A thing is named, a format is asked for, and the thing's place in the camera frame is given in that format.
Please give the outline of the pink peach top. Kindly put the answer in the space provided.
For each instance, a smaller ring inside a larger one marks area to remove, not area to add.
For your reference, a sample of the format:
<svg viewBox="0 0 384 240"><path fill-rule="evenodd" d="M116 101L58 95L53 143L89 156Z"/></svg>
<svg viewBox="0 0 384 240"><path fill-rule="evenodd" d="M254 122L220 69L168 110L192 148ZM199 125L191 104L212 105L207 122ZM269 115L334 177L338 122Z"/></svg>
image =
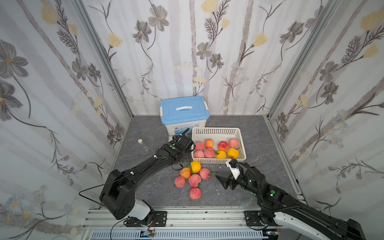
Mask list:
<svg viewBox="0 0 384 240"><path fill-rule="evenodd" d="M195 159L201 159L201 158L205 158L205 153L204 151L202 150L197 150L194 152L194 158Z"/></svg>

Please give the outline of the orange pink peach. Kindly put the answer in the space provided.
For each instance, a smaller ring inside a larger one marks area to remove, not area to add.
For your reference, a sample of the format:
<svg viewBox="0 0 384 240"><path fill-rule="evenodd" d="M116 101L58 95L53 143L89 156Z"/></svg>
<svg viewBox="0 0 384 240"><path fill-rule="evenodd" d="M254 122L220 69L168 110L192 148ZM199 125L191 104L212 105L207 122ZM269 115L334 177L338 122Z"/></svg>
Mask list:
<svg viewBox="0 0 384 240"><path fill-rule="evenodd" d="M208 149L208 148L213 148L214 147L214 141L212 140L212 139L207 139L207 140L205 140L205 142L204 142L204 146L205 146L205 148L206 149Z"/></svg>

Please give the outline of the pink peach second row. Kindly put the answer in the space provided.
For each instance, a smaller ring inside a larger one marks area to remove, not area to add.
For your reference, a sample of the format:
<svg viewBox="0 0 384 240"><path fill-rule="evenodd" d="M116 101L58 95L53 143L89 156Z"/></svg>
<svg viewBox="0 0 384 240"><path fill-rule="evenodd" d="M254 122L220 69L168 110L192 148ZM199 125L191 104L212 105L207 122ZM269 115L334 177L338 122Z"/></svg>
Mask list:
<svg viewBox="0 0 384 240"><path fill-rule="evenodd" d="M213 148L206 148L204 150L204 156L205 156L205 158L209 158L209 159L215 158L216 157L216 151Z"/></svg>

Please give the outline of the white perforated plastic basket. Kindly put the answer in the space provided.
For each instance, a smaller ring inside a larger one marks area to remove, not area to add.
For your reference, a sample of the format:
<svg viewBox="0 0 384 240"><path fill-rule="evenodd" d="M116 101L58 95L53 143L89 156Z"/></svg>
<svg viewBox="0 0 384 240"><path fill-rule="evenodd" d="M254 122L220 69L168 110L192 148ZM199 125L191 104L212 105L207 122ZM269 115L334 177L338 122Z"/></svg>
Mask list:
<svg viewBox="0 0 384 240"><path fill-rule="evenodd" d="M192 159L205 164L224 164L233 157L239 162L247 159L244 141L239 128L195 127L192 140L196 150Z"/></svg>

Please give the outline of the orange red peach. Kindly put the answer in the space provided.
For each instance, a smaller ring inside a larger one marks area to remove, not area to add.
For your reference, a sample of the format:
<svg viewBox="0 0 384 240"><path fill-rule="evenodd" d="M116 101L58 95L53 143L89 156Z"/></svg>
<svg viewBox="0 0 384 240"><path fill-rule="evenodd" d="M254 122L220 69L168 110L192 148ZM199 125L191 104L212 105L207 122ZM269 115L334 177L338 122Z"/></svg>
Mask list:
<svg viewBox="0 0 384 240"><path fill-rule="evenodd" d="M217 147L218 147L219 151L221 150L221 151L225 151L226 152L228 150L228 148L229 148L229 145L228 145L227 142L221 141L221 142L218 143Z"/></svg>

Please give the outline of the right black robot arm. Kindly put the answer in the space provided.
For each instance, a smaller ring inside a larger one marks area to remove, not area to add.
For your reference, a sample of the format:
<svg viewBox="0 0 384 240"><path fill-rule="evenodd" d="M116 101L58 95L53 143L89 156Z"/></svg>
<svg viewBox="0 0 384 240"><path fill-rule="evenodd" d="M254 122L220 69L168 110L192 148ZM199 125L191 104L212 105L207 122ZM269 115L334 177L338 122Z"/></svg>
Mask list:
<svg viewBox="0 0 384 240"><path fill-rule="evenodd" d="M256 167L238 163L228 177L217 176L225 189L240 187L257 198L264 224L274 223L298 232L312 240L364 240L361 225L331 217L269 184Z"/></svg>

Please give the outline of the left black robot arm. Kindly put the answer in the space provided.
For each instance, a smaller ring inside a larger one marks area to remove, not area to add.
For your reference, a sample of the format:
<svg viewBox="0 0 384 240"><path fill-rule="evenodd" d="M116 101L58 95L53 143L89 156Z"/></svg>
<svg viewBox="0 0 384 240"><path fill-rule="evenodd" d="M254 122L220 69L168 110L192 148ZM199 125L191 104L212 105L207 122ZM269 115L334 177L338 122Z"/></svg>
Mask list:
<svg viewBox="0 0 384 240"><path fill-rule="evenodd" d="M116 220L128 218L148 226L154 219L153 208L136 198L136 189L160 170L180 163L184 155L192 152L193 140L179 136L159 149L144 162L125 171L110 172L99 200Z"/></svg>

